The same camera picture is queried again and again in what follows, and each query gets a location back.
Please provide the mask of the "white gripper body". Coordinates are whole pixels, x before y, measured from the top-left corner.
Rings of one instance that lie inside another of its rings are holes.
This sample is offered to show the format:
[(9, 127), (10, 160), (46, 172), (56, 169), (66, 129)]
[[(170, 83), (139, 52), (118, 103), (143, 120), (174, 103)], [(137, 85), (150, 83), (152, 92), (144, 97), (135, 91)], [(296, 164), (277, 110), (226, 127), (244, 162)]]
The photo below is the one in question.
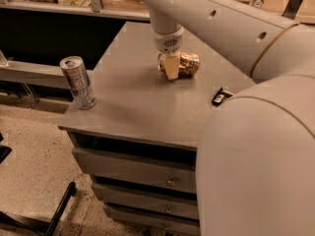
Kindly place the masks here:
[(155, 46), (159, 52), (176, 52), (182, 45), (184, 28), (173, 33), (158, 33), (153, 31)]

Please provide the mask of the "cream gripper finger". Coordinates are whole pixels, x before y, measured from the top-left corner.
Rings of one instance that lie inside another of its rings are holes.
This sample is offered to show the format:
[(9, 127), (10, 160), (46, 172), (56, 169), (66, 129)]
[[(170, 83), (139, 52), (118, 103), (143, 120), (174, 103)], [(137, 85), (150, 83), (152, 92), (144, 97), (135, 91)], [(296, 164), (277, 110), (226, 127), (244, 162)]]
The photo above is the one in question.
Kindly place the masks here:
[(169, 80), (176, 80), (179, 73), (180, 58), (176, 53), (165, 54), (162, 65)]

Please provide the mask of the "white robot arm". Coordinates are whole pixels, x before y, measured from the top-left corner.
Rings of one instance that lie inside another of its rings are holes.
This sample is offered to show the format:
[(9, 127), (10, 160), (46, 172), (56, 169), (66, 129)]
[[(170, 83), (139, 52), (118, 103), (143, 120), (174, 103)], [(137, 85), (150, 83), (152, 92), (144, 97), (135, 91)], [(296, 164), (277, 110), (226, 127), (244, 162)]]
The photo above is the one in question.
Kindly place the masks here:
[(315, 236), (314, 31), (233, 0), (142, 0), (254, 81), (207, 121), (196, 186), (202, 236)]

